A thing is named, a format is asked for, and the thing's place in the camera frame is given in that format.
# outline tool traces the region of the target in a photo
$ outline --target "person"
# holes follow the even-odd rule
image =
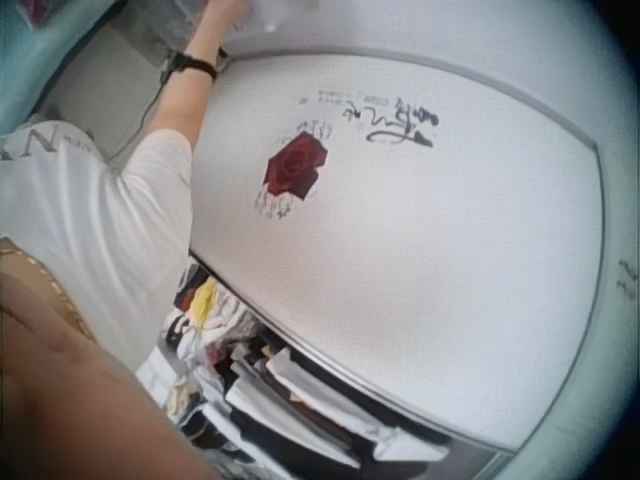
[[[245,8],[212,0],[185,53],[213,64]],[[221,478],[132,373],[187,264],[211,86],[174,73],[120,174],[63,122],[0,138],[2,478]]]

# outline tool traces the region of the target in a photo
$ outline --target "t-shirt sleeve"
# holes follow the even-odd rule
[[[187,236],[193,211],[192,159],[191,145],[184,135],[176,130],[159,130],[140,143],[121,174],[138,208],[153,213],[170,232]]]

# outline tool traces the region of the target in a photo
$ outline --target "white t-shirt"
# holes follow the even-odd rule
[[[172,130],[143,140],[122,172],[67,123],[0,138],[0,238],[49,269],[131,370],[151,352],[187,262],[191,161]]]

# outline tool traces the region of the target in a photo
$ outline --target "black wristwatch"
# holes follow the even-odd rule
[[[213,65],[209,62],[196,60],[184,53],[173,51],[171,52],[167,62],[167,68],[162,72],[160,82],[164,85],[169,81],[173,72],[184,72],[187,68],[193,68],[208,73],[214,81],[218,78],[218,72],[216,72],[216,69],[213,68]]]

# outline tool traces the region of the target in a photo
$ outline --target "white cabinet door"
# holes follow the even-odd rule
[[[364,57],[239,62],[209,107],[194,252],[353,383],[520,447],[590,316],[594,151],[484,85]]]

